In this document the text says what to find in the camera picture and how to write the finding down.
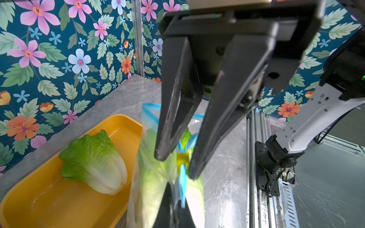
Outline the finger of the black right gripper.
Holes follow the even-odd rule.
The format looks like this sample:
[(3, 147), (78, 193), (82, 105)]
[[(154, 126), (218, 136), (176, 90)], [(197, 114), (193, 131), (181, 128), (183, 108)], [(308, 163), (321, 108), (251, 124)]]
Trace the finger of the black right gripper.
[(187, 37), (164, 41), (161, 92), (154, 156), (165, 161), (178, 145), (202, 100), (202, 84)]

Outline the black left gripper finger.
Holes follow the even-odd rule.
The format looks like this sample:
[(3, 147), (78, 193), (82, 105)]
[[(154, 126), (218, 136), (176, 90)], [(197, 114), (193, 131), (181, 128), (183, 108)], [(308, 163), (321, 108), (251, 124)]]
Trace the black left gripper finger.
[(196, 228), (189, 205), (186, 203), (184, 209), (180, 201), (174, 205), (173, 191), (169, 183), (166, 185), (153, 228)]

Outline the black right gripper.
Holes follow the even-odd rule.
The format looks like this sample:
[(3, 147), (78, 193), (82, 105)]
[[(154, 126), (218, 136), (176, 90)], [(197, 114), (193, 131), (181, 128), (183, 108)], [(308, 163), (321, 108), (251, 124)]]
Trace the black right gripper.
[(212, 96), (189, 166), (198, 179), (224, 137), (247, 115), (265, 86), (280, 91), (318, 31), (323, 1), (237, 3), (168, 12), (162, 91)]

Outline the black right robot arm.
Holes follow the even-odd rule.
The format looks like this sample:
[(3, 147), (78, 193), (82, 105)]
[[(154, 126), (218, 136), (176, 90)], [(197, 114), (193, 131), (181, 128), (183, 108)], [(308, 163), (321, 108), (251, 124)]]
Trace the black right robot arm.
[[(319, 31), (324, 1), (195, 1), (168, 12), (163, 38), (162, 107), (155, 158), (176, 147), (202, 98), (210, 98), (200, 132), (188, 142), (190, 161), (177, 165), (178, 194), (200, 177), (222, 139), (258, 104), (266, 87), (280, 93)], [(279, 196), (278, 179), (308, 144), (365, 101), (365, 30), (358, 30), (325, 62), (319, 85), (294, 120), (256, 143), (257, 186)]]

